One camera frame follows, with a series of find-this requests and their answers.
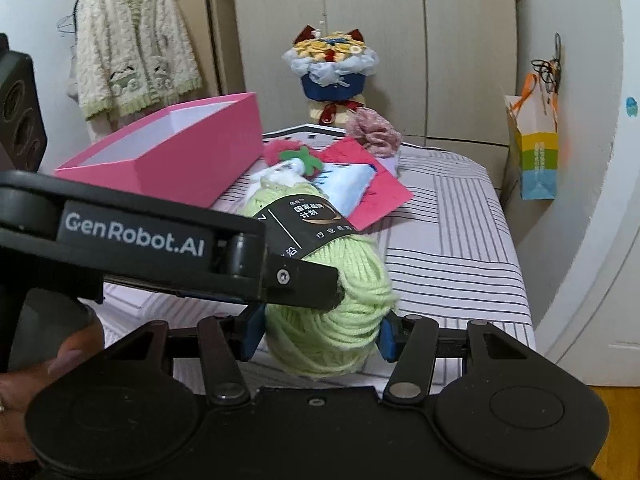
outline wooden floor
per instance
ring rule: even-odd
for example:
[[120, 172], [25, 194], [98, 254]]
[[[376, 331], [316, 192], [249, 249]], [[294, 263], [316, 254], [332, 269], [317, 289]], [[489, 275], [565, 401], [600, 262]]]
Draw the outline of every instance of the wooden floor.
[[609, 436], [593, 465], [604, 480], [640, 480], [640, 388], [593, 388], [609, 409]]

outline knit sweater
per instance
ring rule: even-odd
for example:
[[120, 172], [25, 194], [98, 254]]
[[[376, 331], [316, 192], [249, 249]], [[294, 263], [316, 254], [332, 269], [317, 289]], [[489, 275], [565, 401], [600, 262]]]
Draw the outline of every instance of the knit sweater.
[[86, 119], [174, 104], [202, 86], [175, 0], [81, 0], [77, 50]]

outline cat ears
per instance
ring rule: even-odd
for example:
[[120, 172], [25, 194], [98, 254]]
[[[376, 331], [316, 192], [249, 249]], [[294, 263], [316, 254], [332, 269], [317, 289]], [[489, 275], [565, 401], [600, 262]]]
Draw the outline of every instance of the cat ears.
[[[307, 25], [302, 29], [302, 32], [298, 34], [298, 37], [293, 41], [293, 44], [299, 43], [300, 41], [305, 40], [314, 40], [316, 37], [314, 36], [315, 29], [311, 25]], [[354, 28], [351, 32], [347, 32], [354, 40], [364, 42], [364, 38], [362, 34], [357, 28]]]

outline green yarn ball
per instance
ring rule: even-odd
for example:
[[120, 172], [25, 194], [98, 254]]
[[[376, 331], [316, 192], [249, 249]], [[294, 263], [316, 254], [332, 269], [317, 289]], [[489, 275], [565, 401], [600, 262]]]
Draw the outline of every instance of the green yarn ball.
[[[284, 196], [322, 196], [311, 184], [287, 187], [263, 181], [262, 185], [268, 187], [249, 199], [241, 211], [245, 216], [254, 216]], [[269, 350], [283, 370], [291, 374], [324, 378], [354, 372], [374, 349], [380, 322], [396, 300], [375, 242], [349, 235], [329, 242], [303, 260], [336, 267], [344, 299], [329, 312], [268, 304]]]

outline white wardrobe door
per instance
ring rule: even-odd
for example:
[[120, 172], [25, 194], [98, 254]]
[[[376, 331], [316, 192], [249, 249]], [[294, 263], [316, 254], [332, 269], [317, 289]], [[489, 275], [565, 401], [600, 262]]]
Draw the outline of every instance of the white wardrobe door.
[[266, 132], [308, 122], [300, 79], [282, 54], [323, 17], [322, 0], [236, 0], [244, 82], [256, 92]]
[[424, 136], [427, 84], [423, 0], [325, 0], [327, 27], [359, 28], [380, 56], [367, 106], [406, 136]]
[[426, 0], [426, 14], [427, 138], [508, 145], [503, 95], [516, 85], [515, 1]]

